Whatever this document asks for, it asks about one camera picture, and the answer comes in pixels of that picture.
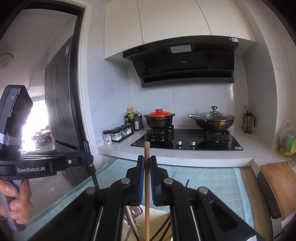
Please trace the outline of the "person's left hand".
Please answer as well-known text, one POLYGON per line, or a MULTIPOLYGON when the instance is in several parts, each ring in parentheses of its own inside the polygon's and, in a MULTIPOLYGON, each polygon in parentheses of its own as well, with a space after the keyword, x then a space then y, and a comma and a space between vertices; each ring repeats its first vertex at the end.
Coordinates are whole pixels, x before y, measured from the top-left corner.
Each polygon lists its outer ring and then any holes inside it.
POLYGON ((18 197, 10 202, 9 216, 20 225, 25 225, 29 222, 33 213, 33 205, 31 203, 32 192, 30 189, 29 180, 22 181, 20 190, 9 181, 1 180, 1 194, 8 197, 18 197))

